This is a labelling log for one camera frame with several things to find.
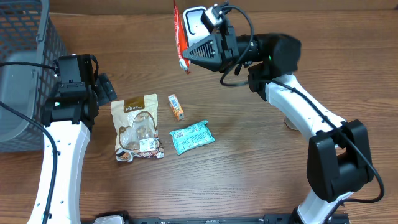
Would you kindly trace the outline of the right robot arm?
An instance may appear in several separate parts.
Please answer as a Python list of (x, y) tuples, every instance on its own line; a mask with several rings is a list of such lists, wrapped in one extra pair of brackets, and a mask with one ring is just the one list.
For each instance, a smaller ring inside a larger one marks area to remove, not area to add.
[(211, 71), (236, 63), (248, 69), (251, 91), (278, 108), (308, 142), (311, 191), (294, 209), (291, 223), (328, 223), (336, 209), (373, 180), (368, 132), (358, 120), (345, 121), (312, 97), (295, 77), (301, 53), (286, 34), (237, 36), (232, 28), (187, 35), (183, 58)]

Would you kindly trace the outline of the teal wet wipes pack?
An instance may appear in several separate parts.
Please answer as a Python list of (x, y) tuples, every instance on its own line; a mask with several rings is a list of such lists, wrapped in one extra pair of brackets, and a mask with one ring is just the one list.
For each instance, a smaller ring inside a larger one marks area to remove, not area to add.
[(171, 131), (172, 142), (178, 155), (191, 149), (215, 142), (207, 127), (208, 121), (203, 120), (183, 129)]

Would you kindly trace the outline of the orange small box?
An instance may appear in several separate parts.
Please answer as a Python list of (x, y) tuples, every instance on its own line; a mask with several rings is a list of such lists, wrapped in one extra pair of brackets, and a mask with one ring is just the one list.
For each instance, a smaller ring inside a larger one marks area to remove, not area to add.
[(170, 107), (178, 121), (184, 119), (185, 114), (175, 94), (168, 96)]

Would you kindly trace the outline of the beige snack bag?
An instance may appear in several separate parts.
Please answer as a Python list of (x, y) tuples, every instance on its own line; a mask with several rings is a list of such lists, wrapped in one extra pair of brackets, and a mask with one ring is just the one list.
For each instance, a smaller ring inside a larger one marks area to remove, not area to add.
[(113, 101), (111, 114), (117, 133), (115, 153), (119, 162), (134, 158), (161, 159), (164, 147), (159, 139), (158, 96), (142, 95)]

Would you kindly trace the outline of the red snack bar packet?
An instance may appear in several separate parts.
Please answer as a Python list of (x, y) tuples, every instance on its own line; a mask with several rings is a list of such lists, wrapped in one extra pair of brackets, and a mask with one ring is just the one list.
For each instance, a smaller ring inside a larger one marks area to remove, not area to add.
[(178, 62), (182, 70), (189, 74), (189, 65), (190, 61), (183, 58), (183, 51), (187, 49), (187, 39), (184, 33), (184, 28), (182, 27), (182, 21), (180, 18), (179, 9), (175, 0), (173, 0), (174, 4), (174, 30), (175, 30), (175, 43), (178, 55)]

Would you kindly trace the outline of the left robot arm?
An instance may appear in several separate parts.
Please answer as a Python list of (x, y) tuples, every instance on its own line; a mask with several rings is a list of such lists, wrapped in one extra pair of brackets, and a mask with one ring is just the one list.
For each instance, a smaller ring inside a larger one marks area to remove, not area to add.
[(68, 55), (56, 60), (58, 82), (40, 110), (44, 158), (29, 223), (80, 223), (83, 160), (102, 105), (116, 99), (96, 57)]

